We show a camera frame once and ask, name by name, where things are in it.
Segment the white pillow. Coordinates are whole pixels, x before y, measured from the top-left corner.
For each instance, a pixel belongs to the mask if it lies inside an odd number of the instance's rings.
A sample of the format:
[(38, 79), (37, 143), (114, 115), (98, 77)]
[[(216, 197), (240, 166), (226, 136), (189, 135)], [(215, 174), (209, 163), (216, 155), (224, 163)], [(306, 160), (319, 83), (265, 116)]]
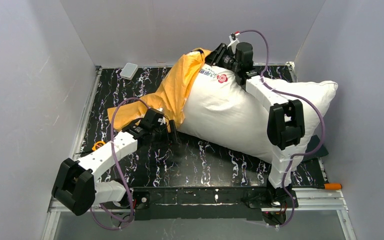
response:
[[(338, 89), (338, 84), (329, 80), (289, 83), (264, 77), (264, 81), (275, 90), (306, 98), (323, 117)], [(305, 135), (298, 147), (301, 152), (306, 152), (315, 148), (308, 148), (308, 144), (320, 120), (309, 104), (302, 103)], [(272, 162), (273, 145), (267, 136), (269, 113), (236, 83), (232, 71), (204, 64), (184, 104), (183, 114), (184, 121), (178, 128), (180, 132)]]

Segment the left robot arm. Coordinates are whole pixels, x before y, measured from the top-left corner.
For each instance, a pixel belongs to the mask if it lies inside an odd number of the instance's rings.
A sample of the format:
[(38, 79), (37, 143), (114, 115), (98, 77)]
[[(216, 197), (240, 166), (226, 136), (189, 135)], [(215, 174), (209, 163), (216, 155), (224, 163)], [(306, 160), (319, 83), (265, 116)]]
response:
[(109, 142), (92, 153), (73, 160), (65, 159), (58, 170), (51, 195), (76, 216), (81, 216), (97, 204), (121, 202), (127, 198), (134, 208), (133, 194), (127, 180), (98, 182), (112, 166), (118, 169), (120, 159), (141, 147), (154, 144), (168, 146), (179, 140), (173, 119), (160, 110), (149, 108), (144, 117), (132, 120)]

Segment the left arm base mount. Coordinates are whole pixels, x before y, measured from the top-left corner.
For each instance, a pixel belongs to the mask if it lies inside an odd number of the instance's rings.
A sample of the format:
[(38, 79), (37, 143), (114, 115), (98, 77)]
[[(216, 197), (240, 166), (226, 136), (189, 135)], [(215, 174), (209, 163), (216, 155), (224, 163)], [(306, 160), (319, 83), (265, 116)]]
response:
[(150, 207), (151, 191), (149, 187), (127, 189), (116, 181), (102, 182), (95, 186), (93, 204), (99, 205), (114, 219), (120, 219), (122, 214), (130, 217), (135, 215), (136, 210)]

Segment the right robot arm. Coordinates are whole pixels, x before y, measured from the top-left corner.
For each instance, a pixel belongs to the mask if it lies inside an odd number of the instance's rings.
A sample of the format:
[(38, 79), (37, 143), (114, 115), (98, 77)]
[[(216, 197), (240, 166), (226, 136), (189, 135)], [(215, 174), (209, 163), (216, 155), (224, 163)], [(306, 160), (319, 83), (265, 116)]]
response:
[(206, 58), (205, 63), (232, 71), (236, 83), (268, 112), (267, 137), (272, 144), (271, 172), (268, 181), (274, 190), (291, 184), (293, 158), (305, 136), (303, 103), (285, 98), (283, 93), (268, 86), (253, 61), (253, 46), (239, 41), (239, 31), (229, 35), (229, 44), (221, 43)]

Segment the yellow and blue pillowcase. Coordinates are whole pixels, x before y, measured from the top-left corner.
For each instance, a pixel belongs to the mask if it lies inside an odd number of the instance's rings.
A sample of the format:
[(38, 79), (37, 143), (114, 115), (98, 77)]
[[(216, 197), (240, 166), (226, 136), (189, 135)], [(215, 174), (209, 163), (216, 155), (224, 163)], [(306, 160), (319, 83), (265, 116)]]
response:
[(210, 50), (196, 48), (182, 55), (169, 70), (156, 92), (140, 98), (144, 103), (134, 101), (125, 104), (118, 109), (117, 113), (114, 113), (115, 107), (109, 108), (107, 110), (109, 120), (115, 117), (111, 124), (114, 129), (120, 131), (131, 121), (143, 117), (147, 111), (145, 105), (154, 109), (162, 108), (162, 112), (170, 120), (174, 120), (175, 126), (180, 127), (185, 120), (183, 108), (186, 100), (198, 73), (205, 64), (205, 58), (210, 53)]

